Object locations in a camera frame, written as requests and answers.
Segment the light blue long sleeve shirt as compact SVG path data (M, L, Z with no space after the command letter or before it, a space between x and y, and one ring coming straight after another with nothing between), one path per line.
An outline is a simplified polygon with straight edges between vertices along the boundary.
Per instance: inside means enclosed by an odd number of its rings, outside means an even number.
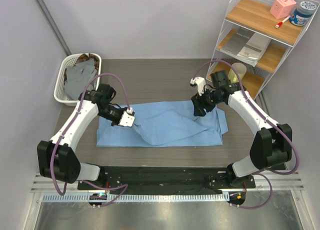
M191 100L132 105L132 127L112 126L99 118L97 147L207 147L223 144L228 132L225 112L215 107L204 117L194 116Z

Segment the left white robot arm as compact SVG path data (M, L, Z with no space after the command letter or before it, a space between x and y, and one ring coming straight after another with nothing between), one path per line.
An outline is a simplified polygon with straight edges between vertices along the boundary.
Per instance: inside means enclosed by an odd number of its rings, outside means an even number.
M53 173L58 181L72 184L87 180L97 190L106 185L107 178L101 174L101 167L81 163L76 156L76 148L95 117L105 118L113 126L120 124L126 108L111 103L115 96L116 91L109 84L101 84L97 90L86 91L83 102L77 103L62 128L49 141L42 140L38 144L37 157L41 176L52 177L50 162L53 159Z

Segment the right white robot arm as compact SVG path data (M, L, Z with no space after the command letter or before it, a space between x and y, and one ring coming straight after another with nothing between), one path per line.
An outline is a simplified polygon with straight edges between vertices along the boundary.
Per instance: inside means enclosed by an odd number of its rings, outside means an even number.
M204 117L217 104L225 103L235 110L254 135L248 156L227 166L226 183L233 188L251 174L284 164L292 159L292 128L279 124L250 98L244 86L232 83L224 70L211 74L212 85L203 77L194 77L190 85L197 89L191 97L194 116Z

